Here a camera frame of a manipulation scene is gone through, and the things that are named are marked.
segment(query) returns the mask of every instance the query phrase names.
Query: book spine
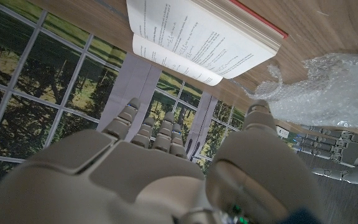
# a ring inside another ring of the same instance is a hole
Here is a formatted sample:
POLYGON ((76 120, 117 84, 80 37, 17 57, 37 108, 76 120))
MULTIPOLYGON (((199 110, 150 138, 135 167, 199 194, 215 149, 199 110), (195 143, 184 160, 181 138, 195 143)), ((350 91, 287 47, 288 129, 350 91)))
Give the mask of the book spine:
POLYGON ((275 31, 277 31, 278 33, 280 33, 281 35, 284 36, 284 39, 286 39, 288 37, 288 34, 286 32, 284 32, 283 30, 281 30, 280 28, 278 28, 276 25, 272 24, 271 22, 269 22, 268 20, 266 20, 265 18, 263 18, 261 15, 259 15, 258 13, 256 13, 255 11, 253 11, 252 9, 248 8, 247 6, 245 6, 243 3, 239 2, 238 0, 230 0, 230 2, 233 2, 235 5, 237 5, 238 7, 240 7, 242 10, 244 10, 245 12, 248 12, 249 14, 253 15, 255 18, 257 18, 258 20, 262 21, 264 24, 270 26, 272 29, 274 29, 275 31))

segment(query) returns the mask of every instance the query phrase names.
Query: plastic wrap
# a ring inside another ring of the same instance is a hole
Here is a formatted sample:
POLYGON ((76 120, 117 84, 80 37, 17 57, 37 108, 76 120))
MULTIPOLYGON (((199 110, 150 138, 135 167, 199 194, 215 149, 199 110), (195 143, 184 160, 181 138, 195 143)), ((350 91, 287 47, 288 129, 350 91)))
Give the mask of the plastic wrap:
POLYGON ((327 54, 304 61, 308 79, 285 85, 280 70, 268 70, 277 82, 261 83, 253 99, 269 102, 274 118, 311 126, 358 128, 358 55, 327 54))

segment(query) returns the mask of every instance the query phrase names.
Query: paper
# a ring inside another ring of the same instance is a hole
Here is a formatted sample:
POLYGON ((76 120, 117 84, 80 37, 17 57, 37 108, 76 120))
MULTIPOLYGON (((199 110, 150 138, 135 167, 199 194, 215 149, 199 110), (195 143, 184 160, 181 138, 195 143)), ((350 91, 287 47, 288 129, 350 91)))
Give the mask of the paper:
POLYGON ((203 68, 202 66, 199 66, 188 59, 185 59, 136 34, 134 34, 132 46, 135 54, 205 84, 214 86, 222 80, 221 76, 209 71, 208 69, 203 68))
POLYGON ((127 6, 135 34, 220 77, 234 78, 274 56, 191 1, 127 0, 127 6))

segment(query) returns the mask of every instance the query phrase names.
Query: open book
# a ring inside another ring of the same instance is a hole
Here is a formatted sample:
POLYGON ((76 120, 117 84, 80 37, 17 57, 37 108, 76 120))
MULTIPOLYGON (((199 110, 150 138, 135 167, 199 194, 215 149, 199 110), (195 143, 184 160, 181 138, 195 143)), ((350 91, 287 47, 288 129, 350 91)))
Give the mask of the open book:
POLYGON ((286 33, 236 0, 127 0, 134 53, 208 85, 273 57, 286 33))

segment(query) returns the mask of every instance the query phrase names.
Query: wooden table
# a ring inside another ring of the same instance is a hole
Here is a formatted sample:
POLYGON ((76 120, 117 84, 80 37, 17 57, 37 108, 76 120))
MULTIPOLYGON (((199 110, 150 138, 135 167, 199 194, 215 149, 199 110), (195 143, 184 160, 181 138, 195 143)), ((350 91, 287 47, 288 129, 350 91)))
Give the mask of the wooden table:
MULTIPOLYGON (((274 80, 267 65, 278 65, 287 84, 307 79, 302 61, 326 53, 358 54, 358 1, 240 0, 289 33, 278 54, 235 78, 254 90, 262 81, 274 80)), ((133 33, 125 0, 30 0, 34 4, 131 53, 133 33)), ((246 110, 252 100, 229 80, 208 86, 163 68, 225 103, 246 110)))

